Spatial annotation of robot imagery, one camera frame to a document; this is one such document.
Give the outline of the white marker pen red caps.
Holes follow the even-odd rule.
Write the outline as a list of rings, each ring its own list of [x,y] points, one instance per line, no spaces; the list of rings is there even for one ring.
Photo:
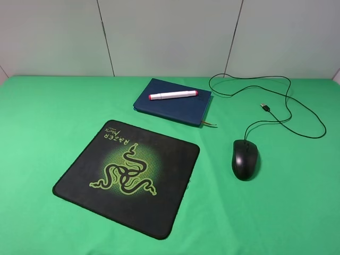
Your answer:
[[[157,94],[150,94],[148,96],[149,100],[164,100],[173,98],[183,98],[183,97],[194,97],[198,95],[197,90],[191,91],[175,91],[175,92],[163,92]]]

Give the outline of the black green logo mouse pad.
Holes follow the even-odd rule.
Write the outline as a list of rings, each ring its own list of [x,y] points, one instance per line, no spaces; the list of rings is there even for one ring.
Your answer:
[[[200,148],[107,121],[53,186],[53,194],[158,240],[173,228]]]

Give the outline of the blue hardcover notebook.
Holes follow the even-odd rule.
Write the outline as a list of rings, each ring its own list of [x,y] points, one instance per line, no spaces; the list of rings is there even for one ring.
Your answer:
[[[149,99],[150,95],[177,91],[194,91],[197,94],[182,98]],[[210,91],[152,78],[133,107],[142,113],[199,127],[203,122],[210,99]]]

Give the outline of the green table cloth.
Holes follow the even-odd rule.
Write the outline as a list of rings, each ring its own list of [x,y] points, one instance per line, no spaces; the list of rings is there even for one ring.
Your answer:
[[[170,82],[214,88],[195,128],[141,114],[148,77],[14,76],[1,85],[1,254],[339,254],[339,85],[326,79]],[[118,120],[197,144],[171,234],[159,241],[52,193]],[[233,142],[258,148],[237,179]]]

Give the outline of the black computer mouse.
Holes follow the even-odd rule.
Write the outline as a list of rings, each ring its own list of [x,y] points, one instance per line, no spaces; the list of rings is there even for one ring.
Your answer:
[[[232,170],[237,179],[248,181],[254,176],[258,155],[258,148],[254,143],[243,139],[233,142]]]

